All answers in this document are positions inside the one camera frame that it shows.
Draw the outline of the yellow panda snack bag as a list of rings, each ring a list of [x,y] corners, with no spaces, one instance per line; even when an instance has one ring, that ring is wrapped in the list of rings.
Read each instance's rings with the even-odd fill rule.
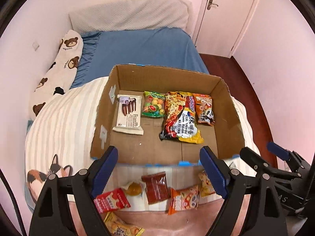
[[[215,193],[214,187],[212,183],[210,182],[210,179],[208,178],[205,170],[201,171],[198,176],[199,176],[199,179],[201,180],[201,190],[200,190],[201,197],[207,197],[209,195],[214,194]]]

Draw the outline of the yellow egg roll bag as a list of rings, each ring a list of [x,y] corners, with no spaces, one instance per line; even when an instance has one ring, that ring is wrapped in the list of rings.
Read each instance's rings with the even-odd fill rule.
[[[109,230],[109,232],[113,235],[138,236],[138,235],[142,235],[145,231],[144,228],[141,228],[133,224],[125,223],[113,212],[108,212],[106,214],[104,218],[104,223],[107,229]]]

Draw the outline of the orange panda snack bag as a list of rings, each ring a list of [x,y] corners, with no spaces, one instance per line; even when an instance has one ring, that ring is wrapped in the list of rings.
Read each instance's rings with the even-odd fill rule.
[[[200,124],[214,126],[215,119],[212,111],[212,97],[206,94],[193,93],[195,100],[197,121]]]
[[[171,202],[168,209],[168,215],[175,214],[179,211],[197,209],[199,205],[199,186],[175,190],[170,189]]]

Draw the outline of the red snack packet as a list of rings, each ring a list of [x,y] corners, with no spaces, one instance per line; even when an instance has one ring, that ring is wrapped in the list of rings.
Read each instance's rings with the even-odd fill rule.
[[[94,203],[100,214],[131,207],[122,188],[97,196]]]

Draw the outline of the Korean cheese noodle pack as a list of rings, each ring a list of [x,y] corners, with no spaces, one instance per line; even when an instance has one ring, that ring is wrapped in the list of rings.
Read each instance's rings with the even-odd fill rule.
[[[204,142],[197,127],[195,100],[190,92],[167,92],[165,94],[165,117],[161,140],[201,144]]]

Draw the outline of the amber jelly cup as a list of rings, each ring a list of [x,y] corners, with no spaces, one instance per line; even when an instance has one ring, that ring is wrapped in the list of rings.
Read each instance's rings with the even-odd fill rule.
[[[142,181],[139,182],[130,182],[126,185],[122,186],[121,188],[125,192],[126,195],[129,196],[139,196],[142,195],[144,192],[146,184]]]

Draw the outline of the striped cream duvet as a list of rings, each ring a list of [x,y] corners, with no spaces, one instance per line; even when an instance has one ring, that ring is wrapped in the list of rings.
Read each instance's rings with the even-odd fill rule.
[[[91,158],[90,150],[97,109],[108,78],[99,77],[63,95],[55,94],[35,118],[25,141],[26,192],[32,207],[36,205],[49,175],[73,176],[99,159]],[[257,152],[245,107],[231,98],[245,135],[244,147]],[[255,171],[240,158],[239,153],[223,160],[229,168],[238,169],[244,175],[255,175]],[[132,165],[117,161],[102,193],[130,182],[142,181],[144,175],[163,171],[166,172],[168,187],[176,190],[189,188],[201,184],[198,175],[202,170],[200,159],[196,163],[181,161],[175,165]]]

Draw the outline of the dark red jerky packet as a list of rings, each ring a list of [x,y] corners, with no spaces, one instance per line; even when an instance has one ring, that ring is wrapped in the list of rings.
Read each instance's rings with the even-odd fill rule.
[[[169,198],[166,172],[142,176],[146,184],[145,192],[149,205],[165,201]]]

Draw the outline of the cardboard milk box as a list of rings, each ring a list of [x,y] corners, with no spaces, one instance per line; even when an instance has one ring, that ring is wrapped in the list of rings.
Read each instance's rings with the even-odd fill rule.
[[[97,109],[91,158],[118,150],[132,165],[196,163],[203,146],[237,155],[245,135],[229,88],[217,76],[155,65],[116,65]]]

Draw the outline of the green fruit candy bag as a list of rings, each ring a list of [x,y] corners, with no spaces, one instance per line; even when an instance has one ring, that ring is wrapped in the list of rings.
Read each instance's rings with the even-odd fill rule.
[[[142,115],[151,118],[163,118],[165,114],[165,96],[157,92],[144,92],[145,100]]]

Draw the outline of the white Franzzi cookie pack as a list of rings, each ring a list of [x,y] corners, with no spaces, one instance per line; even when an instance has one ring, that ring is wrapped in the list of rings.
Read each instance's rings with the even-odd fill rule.
[[[118,115],[113,131],[130,134],[143,135],[141,127],[142,97],[140,95],[118,95]]]

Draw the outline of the white door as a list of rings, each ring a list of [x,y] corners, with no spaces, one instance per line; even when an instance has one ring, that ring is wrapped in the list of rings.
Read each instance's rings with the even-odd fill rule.
[[[201,54],[232,54],[255,0],[213,0],[219,7],[207,10],[209,0],[202,0],[193,41]]]

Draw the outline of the bear print long pillow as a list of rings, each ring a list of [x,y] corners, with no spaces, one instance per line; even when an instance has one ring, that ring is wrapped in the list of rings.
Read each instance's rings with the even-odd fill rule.
[[[29,116],[35,120],[41,109],[55,95],[65,94],[71,87],[83,51],[81,35],[69,30],[61,39],[58,54],[42,77],[29,102]]]

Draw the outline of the blue bed sheet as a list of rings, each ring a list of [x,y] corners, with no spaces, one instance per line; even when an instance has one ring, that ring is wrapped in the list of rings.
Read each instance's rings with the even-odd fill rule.
[[[208,73],[190,36],[180,28],[92,31],[83,34],[82,40],[73,89],[109,76],[115,65],[158,65]]]

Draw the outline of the white wall socket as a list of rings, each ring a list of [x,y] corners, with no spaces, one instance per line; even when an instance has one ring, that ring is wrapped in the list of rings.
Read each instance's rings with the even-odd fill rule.
[[[32,44],[32,48],[34,49],[34,51],[37,51],[37,49],[40,47],[40,45],[38,44],[38,42],[34,42],[33,44]]]

